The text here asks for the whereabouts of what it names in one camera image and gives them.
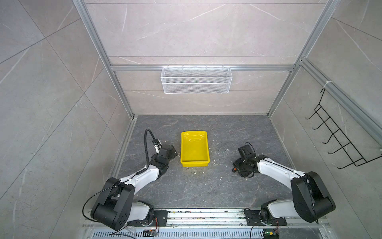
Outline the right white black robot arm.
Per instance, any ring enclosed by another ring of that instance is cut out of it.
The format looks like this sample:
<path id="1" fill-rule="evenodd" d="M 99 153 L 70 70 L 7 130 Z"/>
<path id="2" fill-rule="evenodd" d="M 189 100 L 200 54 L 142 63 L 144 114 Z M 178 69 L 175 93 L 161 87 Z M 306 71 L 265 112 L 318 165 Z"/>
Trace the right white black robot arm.
<path id="1" fill-rule="evenodd" d="M 233 162 L 232 172 L 243 178 L 252 178 L 256 173 L 266 175 L 288 187 L 292 193 L 291 199 L 264 203 L 259 211 L 260 223 L 272 225 L 286 217 L 300 217 L 308 223 L 317 223 L 318 219 L 336 209 L 319 174 L 297 171 L 265 155 L 257 155 L 248 142 L 238 148 L 238 152 L 240 157 Z"/>

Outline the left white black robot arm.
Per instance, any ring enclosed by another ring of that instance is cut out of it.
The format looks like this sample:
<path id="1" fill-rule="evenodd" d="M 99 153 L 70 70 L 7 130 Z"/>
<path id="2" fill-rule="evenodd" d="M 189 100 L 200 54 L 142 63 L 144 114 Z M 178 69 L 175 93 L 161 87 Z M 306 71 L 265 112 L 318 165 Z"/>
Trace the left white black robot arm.
<path id="1" fill-rule="evenodd" d="M 131 223 L 140 223 L 143 226 L 152 224 L 153 206 L 142 201 L 134 202 L 134 195 L 166 173 L 170 160 L 177 155 L 174 146 L 163 145 L 142 170 L 121 179 L 108 179 L 97 194 L 91 218 L 115 231 Z"/>

